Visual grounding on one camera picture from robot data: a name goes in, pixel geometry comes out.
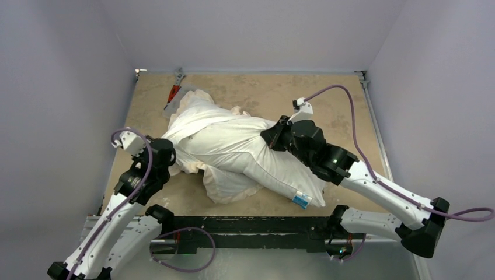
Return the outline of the white pillow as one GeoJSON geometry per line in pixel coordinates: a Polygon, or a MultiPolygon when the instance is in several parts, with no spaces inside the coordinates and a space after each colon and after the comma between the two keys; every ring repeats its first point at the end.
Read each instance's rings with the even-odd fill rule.
{"type": "Polygon", "coordinates": [[[183,149],[209,166],[244,174],[289,199],[302,195],[311,206],[325,207],[325,182],[290,153],[269,149],[260,136],[274,124],[241,116],[216,122],[185,139],[183,149]]]}

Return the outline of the grey pillow with cream ruffle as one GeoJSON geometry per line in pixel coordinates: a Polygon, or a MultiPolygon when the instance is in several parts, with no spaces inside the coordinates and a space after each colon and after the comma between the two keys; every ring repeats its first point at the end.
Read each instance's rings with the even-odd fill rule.
{"type": "Polygon", "coordinates": [[[256,194],[262,186],[250,173],[266,150],[260,133],[274,123],[252,117],[239,106],[224,109],[202,90],[188,91],[172,114],[163,138],[173,142],[172,175],[201,173],[207,196],[229,204],[256,194]]]}

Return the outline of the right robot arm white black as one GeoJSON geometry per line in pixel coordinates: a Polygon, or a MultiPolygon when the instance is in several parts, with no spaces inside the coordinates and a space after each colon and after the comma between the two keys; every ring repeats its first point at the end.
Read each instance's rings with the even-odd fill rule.
{"type": "Polygon", "coordinates": [[[355,154],[327,143],[312,120],[293,123],[282,116],[260,136],[270,149],[292,154],[319,179],[359,193],[387,211],[359,211],[338,205],[326,226],[332,236],[381,236],[400,242],[419,257],[433,257],[445,226],[448,201],[421,197],[375,174],[355,154]]]}

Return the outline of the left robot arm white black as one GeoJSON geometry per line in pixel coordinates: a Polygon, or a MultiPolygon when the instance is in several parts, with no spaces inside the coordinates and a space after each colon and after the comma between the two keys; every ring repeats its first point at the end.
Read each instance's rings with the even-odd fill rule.
{"type": "Polygon", "coordinates": [[[106,209],[79,247],[65,260],[50,265],[51,279],[112,279],[132,256],[156,237],[168,238],[174,231],[174,214],[155,204],[134,227],[130,223],[163,189],[175,163],[175,149],[167,139],[147,137],[140,154],[124,172],[106,209]]]}

